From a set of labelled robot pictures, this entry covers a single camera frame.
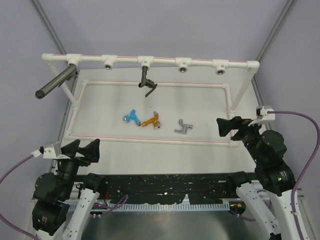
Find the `blue plastic faucet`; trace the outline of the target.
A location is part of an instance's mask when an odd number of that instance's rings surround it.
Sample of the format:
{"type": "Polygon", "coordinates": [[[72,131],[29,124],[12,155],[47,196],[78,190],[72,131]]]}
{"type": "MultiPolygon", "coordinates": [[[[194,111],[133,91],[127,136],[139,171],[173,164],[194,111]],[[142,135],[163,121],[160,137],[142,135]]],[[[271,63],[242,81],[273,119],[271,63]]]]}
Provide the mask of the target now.
{"type": "Polygon", "coordinates": [[[129,114],[124,115],[122,120],[124,123],[129,123],[130,121],[134,121],[138,127],[141,126],[141,121],[139,120],[138,116],[136,115],[135,109],[131,110],[129,114]]]}

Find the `left aluminium frame post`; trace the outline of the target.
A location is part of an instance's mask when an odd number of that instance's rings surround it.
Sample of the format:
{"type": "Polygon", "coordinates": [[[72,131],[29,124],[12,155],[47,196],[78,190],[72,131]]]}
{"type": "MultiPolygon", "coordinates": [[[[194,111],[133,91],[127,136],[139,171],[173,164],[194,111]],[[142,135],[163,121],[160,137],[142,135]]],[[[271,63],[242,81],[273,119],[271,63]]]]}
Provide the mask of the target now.
{"type": "Polygon", "coordinates": [[[39,19],[41,20],[44,28],[46,29],[49,37],[53,41],[55,47],[57,48],[58,52],[62,55],[66,55],[67,51],[63,46],[55,28],[53,27],[49,17],[47,16],[41,2],[39,0],[30,0],[29,1],[34,8],[35,12],[37,13],[39,19]]]}

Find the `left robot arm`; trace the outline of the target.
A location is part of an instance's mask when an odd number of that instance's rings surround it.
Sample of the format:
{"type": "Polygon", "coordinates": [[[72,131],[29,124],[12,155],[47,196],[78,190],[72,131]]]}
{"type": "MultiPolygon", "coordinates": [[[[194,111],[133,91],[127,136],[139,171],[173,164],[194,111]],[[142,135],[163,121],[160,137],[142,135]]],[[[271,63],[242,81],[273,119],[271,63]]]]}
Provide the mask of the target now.
{"type": "Polygon", "coordinates": [[[89,173],[83,179],[80,196],[69,222],[67,213],[79,167],[98,163],[100,159],[100,139],[81,147],[76,139],[60,146],[48,143],[39,152],[44,159],[57,162],[57,170],[45,173],[35,182],[33,198],[37,200],[32,210],[32,226],[38,240],[79,240],[82,237],[88,216],[97,199],[107,193],[106,179],[102,175],[89,173]]]}

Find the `dark grey lever faucet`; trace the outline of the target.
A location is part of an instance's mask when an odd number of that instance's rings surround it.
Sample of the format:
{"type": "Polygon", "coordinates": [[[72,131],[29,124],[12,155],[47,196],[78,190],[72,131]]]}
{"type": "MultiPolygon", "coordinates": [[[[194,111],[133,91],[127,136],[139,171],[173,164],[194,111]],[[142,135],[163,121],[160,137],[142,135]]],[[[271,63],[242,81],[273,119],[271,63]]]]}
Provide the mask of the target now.
{"type": "Polygon", "coordinates": [[[145,94],[145,97],[147,98],[158,86],[157,83],[153,82],[152,80],[147,78],[147,72],[148,72],[148,67],[143,66],[142,67],[142,74],[141,74],[141,81],[138,84],[139,88],[147,87],[150,89],[149,92],[145,94]]]}

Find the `right aluminium frame post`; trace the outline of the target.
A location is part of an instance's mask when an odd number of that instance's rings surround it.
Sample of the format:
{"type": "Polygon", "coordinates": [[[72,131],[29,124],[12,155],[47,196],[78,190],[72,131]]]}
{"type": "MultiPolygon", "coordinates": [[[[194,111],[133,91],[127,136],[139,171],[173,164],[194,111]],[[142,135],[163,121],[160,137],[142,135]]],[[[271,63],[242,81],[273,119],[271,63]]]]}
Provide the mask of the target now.
{"type": "Polygon", "coordinates": [[[297,2],[297,0],[287,0],[285,2],[256,57],[258,62],[264,59],[297,2]]]}

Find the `white PVC pipe frame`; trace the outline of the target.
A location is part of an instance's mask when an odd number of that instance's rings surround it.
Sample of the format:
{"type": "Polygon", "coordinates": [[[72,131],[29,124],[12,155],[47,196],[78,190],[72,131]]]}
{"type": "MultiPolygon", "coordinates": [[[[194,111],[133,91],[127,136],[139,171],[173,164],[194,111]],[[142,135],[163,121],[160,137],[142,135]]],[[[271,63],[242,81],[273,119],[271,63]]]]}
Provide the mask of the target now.
{"type": "MultiPolygon", "coordinates": [[[[228,83],[176,83],[176,82],[159,82],[160,87],[177,87],[177,88],[213,88],[222,89],[225,93],[225,103],[227,110],[227,117],[231,119],[243,98],[252,78],[257,73],[260,63],[256,60],[253,61],[229,61],[226,59],[193,59],[189,57],[176,57],[176,58],[164,58],[164,57],[154,57],[154,56],[117,56],[117,55],[83,55],[83,54],[51,54],[44,53],[41,58],[47,63],[54,74],[58,75],[58,70],[54,65],[55,61],[64,61],[68,66],[78,67],[82,62],[102,62],[107,70],[112,70],[117,63],[133,63],[139,64],[142,70],[142,76],[146,77],[148,70],[153,64],[165,64],[173,65],[178,68],[178,71],[185,73],[188,71],[189,67],[211,67],[215,70],[216,75],[221,76],[225,74],[227,69],[245,69],[248,72],[247,78],[243,81],[240,90],[238,91],[235,100],[231,98],[231,87],[228,83]]],[[[76,121],[77,114],[80,110],[81,101],[85,89],[89,85],[123,85],[131,86],[132,82],[129,81],[102,81],[102,80],[84,80],[81,83],[81,88],[78,93],[78,97],[72,94],[66,84],[62,84],[62,89],[68,99],[71,102],[72,112],[67,118],[67,126],[64,130],[63,138],[65,140],[94,140],[95,136],[89,135],[75,135],[72,133],[72,128],[76,121]]]]}

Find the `silver metal faucet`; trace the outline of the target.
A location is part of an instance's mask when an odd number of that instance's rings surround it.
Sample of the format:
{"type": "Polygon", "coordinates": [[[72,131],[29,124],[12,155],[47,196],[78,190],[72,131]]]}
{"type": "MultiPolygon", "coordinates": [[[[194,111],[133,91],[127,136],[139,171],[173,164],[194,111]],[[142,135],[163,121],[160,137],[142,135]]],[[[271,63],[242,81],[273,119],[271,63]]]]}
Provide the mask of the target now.
{"type": "Polygon", "coordinates": [[[178,124],[181,126],[181,129],[175,129],[174,132],[181,135],[186,135],[188,130],[194,127],[192,124],[184,123],[182,119],[178,120],[178,124]]]}

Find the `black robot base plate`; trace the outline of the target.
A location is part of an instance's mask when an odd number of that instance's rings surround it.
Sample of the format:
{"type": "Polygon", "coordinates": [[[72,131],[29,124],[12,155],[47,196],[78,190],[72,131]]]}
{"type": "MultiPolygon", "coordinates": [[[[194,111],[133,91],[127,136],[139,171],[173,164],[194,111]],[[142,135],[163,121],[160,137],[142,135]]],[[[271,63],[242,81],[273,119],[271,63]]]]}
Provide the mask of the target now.
{"type": "Polygon", "coordinates": [[[99,200],[112,204],[127,195],[128,204],[181,204],[188,197],[192,205],[220,204],[238,196],[228,190],[228,173],[104,175],[99,200]]]}

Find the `orange faucet chrome knob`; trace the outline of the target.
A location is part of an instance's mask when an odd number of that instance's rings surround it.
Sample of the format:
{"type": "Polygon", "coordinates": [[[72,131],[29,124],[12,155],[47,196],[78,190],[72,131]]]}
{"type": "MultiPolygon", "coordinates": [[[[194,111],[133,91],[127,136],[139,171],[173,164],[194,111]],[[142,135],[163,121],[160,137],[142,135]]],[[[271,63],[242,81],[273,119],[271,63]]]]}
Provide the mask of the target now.
{"type": "Polygon", "coordinates": [[[156,111],[153,112],[153,117],[152,118],[150,118],[147,121],[144,121],[141,124],[142,127],[146,127],[148,125],[153,125],[155,130],[158,130],[158,129],[160,129],[162,127],[162,124],[159,121],[159,114],[156,111]]]}

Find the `aluminium frame post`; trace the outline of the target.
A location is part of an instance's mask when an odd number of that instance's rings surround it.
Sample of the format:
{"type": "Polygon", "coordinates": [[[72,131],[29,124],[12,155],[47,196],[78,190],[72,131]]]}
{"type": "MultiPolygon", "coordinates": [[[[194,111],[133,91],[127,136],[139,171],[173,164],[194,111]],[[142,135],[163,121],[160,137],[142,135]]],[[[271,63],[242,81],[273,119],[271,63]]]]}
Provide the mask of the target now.
{"type": "Polygon", "coordinates": [[[47,16],[41,2],[39,0],[30,0],[29,1],[34,8],[35,12],[37,13],[39,19],[41,20],[44,28],[46,29],[49,37],[53,41],[55,47],[57,48],[58,52],[62,55],[66,55],[67,51],[63,46],[55,28],[53,27],[49,17],[47,16]]]}
{"type": "Polygon", "coordinates": [[[264,59],[297,2],[297,0],[287,0],[285,2],[256,57],[258,62],[264,59]]]}

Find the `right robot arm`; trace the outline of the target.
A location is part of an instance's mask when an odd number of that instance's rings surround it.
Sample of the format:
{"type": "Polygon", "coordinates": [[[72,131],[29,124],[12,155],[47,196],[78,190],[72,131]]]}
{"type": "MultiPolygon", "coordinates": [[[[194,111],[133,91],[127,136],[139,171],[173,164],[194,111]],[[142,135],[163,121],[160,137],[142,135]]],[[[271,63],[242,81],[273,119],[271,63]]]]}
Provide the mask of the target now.
{"type": "Polygon", "coordinates": [[[226,179],[226,191],[231,197],[240,197],[262,230],[265,240],[305,240],[308,234],[301,227],[300,209],[296,202],[296,180],[283,157],[287,151],[283,136],[274,130],[260,133],[256,120],[235,116],[232,119],[217,118],[218,132],[225,137],[241,141],[255,162],[254,172],[263,191],[269,197],[270,210],[259,197],[249,176],[244,171],[234,172],[226,179]]]}

